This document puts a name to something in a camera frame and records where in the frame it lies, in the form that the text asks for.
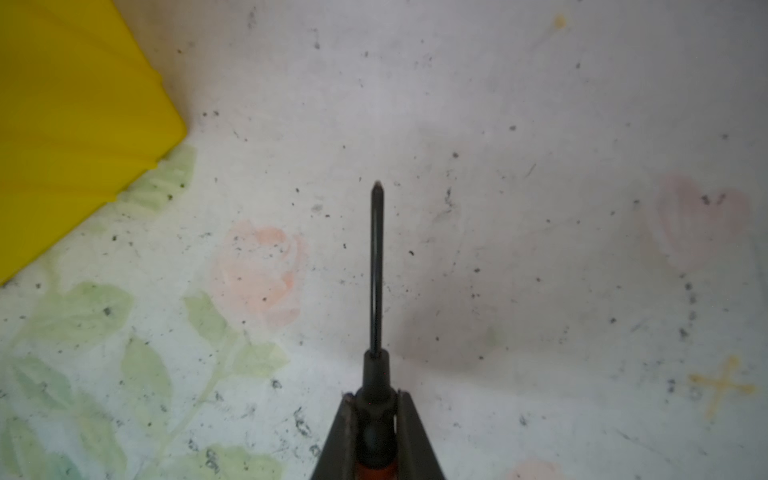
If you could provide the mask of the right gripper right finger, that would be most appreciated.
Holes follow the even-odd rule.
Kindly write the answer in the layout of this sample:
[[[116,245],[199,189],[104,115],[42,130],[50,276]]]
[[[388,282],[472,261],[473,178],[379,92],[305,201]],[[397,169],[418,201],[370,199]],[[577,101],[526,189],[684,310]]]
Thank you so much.
[[[397,478],[445,480],[411,395],[399,391],[396,413]]]

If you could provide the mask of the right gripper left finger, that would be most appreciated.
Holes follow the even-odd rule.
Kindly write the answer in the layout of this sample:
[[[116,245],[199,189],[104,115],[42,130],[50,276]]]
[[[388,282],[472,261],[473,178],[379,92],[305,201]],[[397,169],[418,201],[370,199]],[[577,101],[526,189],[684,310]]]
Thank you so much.
[[[357,468],[356,398],[346,393],[334,416],[311,480],[355,480]]]

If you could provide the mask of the red black screwdriver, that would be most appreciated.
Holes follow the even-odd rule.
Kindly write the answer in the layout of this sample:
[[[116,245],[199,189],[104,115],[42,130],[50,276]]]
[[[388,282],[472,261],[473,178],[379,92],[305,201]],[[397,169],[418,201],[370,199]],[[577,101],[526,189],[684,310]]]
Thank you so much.
[[[384,213],[384,188],[377,181],[371,191],[370,343],[356,394],[359,479],[392,479],[397,470],[397,394],[391,386],[389,354],[382,346]]]

